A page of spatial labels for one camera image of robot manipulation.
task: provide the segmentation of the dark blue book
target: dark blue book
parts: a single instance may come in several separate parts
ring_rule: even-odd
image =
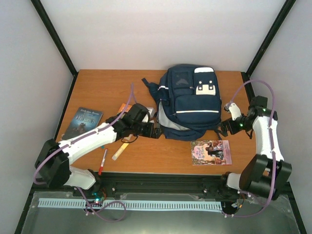
[[[97,127],[103,115],[102,111],[95,111],[79,107],[74,118],[70,122],[62,140],[77,137]]]

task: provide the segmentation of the red pen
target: red pen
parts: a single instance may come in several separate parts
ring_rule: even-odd
[[[104,166],[106,154],[107,154],[107,149],[105,149],[104,156],[103,156],[103,160],[102,160],[102,163],[101,163],[101,167],[100,167],[99,170],[98,170],[98,174],[99,174],[99,175],[102,174],[102,170],[103,170],[103,166]]]

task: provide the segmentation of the backpack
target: backpack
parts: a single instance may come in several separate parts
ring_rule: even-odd
[[[167,139],[191,141],[206,130],[218,132],[221,98],[211,67],[180,64],[169,68],[159,84],[142,81],[157,104],[157,121]]]

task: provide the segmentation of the black pole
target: black pole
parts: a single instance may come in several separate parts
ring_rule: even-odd
[[[252,73],[254,72],[254,70],[257,67],[258,63],[260,62],[262,56],[264,55],[265,51],[269,47],[271,41],[273,40],[275,34],[277,33],[277,31],[279,29],[279,27],[284,22],[284,19],[286,18],[287,14],[291,10],[291,8],[293,7],[295,2],[296,2],[296,0],[286,0],[285,1],[282,9],[278,13],[278,15],[277,15],[274,23],[272,24],[268,34],[264,38],[264,40],[263,40],[258,52],[256,53],[253,61],[249,65],[249,68],[246,72],[248,78],[251,77]]]
[[[62,41],[60,40],[58,33],[56,32],[52,22],[50,21],[50,18],[48,16],[48,14],[46,13],[41,1],[40,0],[31,0],[31,2],[33,3],[33,5],[34,5],[36,11],[38,12],[42,22],[44,23],[44,26],[48,30],[50,36],[52,37],[55,45],[58,48],[60,54],[62,55],[69,71],[72,73],[72,75],[74,77],[76,77],[78,75],[78,72],[75,69],[68,53],[66,52],[66,49],[65,49]]]

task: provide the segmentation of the black metal frame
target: black metal frame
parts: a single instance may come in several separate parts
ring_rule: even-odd
[[[68,69],[73,75],[73,82],[70,87],[69,94],[67,96],[64,109],[58,124],[58,128],[55,134],[55,139],[59,133],[59,128],[62,123],[72,90],[77,80],[78,72],[76,71],[69,55],[67,54],[64,45],[62,44],[52,22],[50,21],[42,3],[40,0],[31,0],[36,11],[38,12],[42,22],[48,30],[51,38],[53,39],[56,47],[61,53]],[[296,0],[286,0],[279,14],[277,15],[274,23],[272,24],[268,34],[264,38],[258,52],[252,60],[247,72],[241,72],[242,79],[244,82],[248,81],[254,72],[255,68],[259,64],[261,58],[269,47],[275,34],[286,18],[287,14],[291,10]],[[254,97],[254,90],[251,84],[245,86],[246,94],[249,103]],[[217,201],[232,201],[236,199],[235,196],[223,198],[216,191],[216,187],[220,184],[220,176],[216,175],[154,175],[154,174],[127,174],[127,173],[103,173],[102,178],[105,178],[104,187],[108,193],[108,196],[118,198],[123,193],[177,193],[177,194],[193,194],[199,197],[212,198]],[[21,214],[19,224],[16,228],[15,233],[19,234],[22,231],[23,224],[25,222],[33,194],[36,191],[73,191],[73,188],[63,187],[58,190],[51,190],[44,186],[38,186],[33,184],[28,199],[26,201],[24,210]],[[294,199],[293,192],[289,183],[285,185],[285,188],[281,192],[289,197],[292,211],[295,215],[296,222],[299,230],[302,234],[307,233],[301,219],[301,215]]]

